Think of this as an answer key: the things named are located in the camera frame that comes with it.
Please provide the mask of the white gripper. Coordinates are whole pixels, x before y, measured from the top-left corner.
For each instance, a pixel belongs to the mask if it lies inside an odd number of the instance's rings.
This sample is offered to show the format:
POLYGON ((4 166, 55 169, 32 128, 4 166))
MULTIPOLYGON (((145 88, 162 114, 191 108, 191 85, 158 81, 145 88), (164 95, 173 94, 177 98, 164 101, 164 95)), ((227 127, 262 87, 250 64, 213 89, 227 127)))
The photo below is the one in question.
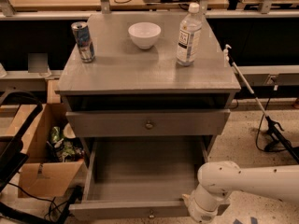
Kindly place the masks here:
POLYGON ((214 194, 198 185, 191 194, 182 194, 190 217, 198 224, 209 224, 228 207, 227 195, 214 194))

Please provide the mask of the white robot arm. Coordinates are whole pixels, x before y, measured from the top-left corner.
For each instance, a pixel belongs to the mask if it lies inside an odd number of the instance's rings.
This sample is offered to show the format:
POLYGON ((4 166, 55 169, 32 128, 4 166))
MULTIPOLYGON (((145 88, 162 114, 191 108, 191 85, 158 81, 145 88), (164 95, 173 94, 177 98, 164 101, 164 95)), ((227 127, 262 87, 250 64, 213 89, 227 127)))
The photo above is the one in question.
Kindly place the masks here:
POLYGON ((197 188, 182 195, 196 223, 210 223, 233 191, 299 204, 299 165, 240 168, 233 161, 207 162, 197 179, 197 188))

